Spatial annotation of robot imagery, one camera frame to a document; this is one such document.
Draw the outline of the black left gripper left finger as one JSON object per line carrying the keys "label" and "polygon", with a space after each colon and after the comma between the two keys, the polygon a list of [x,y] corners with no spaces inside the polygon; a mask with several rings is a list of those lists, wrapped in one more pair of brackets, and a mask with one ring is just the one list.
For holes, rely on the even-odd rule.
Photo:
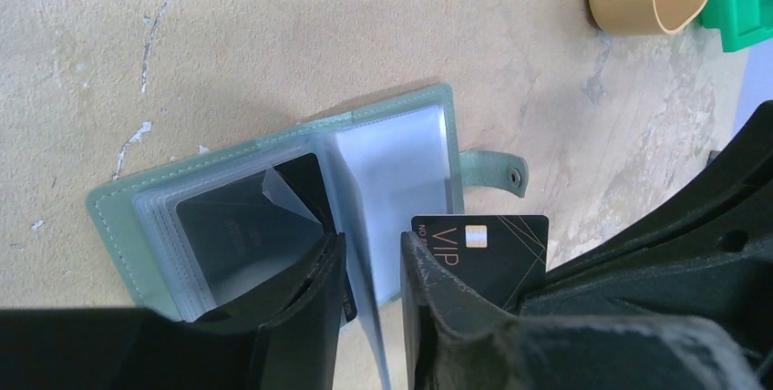
{"label": "black left gripper left finger", "polygon": [[147,308],[4,310],[4,389],[328,389],[345,237],[193,323]]}

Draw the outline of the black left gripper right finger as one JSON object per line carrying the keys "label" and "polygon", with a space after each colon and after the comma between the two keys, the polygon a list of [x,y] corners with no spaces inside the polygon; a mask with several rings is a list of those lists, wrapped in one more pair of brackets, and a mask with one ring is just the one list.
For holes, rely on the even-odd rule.
{"label": "black left gripper right finger", "polygon": [[718,324],[698,317],[519,317],[401,236],[408,383],[413,389],[759,389]]}

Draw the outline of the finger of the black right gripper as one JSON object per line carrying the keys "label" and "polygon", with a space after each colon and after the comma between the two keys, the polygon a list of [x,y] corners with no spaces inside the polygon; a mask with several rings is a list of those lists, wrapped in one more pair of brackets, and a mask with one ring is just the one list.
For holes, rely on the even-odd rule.
{"label": "finger of the black right gripper", "polygon": [[719,324],[755,370],[772,367],[772,212],[721,219],[635,260],[551,282],[528,294],[523,316],[693,316]]}
{"label": "finger of the black right gripper", "polygon": [[714,161],[674,196],[599,247],[547,273],[549,282],[634,265],[746,201],[772,212],[772,102],[765,101]]}

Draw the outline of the black card taken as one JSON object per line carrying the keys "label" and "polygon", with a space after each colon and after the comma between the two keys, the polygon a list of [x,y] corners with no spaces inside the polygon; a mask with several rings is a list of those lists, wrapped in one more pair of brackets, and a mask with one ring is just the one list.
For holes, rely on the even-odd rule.
{"label": "black card taken", "polygon": [[314,153],[228,178],[177,202],[175,213],[205,284],[196,319],[288,269],[336,230]]}
{"label": "black card taken", "polygon": [[411,227],[444,269],[502,309],[544,283],[544,215],[419,215]]}

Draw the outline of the green card holder wallet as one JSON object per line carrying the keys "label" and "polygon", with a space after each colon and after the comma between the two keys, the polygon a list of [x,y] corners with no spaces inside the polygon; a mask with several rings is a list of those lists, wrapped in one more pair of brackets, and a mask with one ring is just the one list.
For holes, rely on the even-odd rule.
{"label": "green card holder wallet", "polygon": [[467,187],[523,197],[528,182],[522,157],[459,150],[437,84],[112,180],[86,207],[135,303],[188,323],[344,234],[341,321],[360,322],[389,388],[378,310],[399,295],[400,235],[462,213]]}

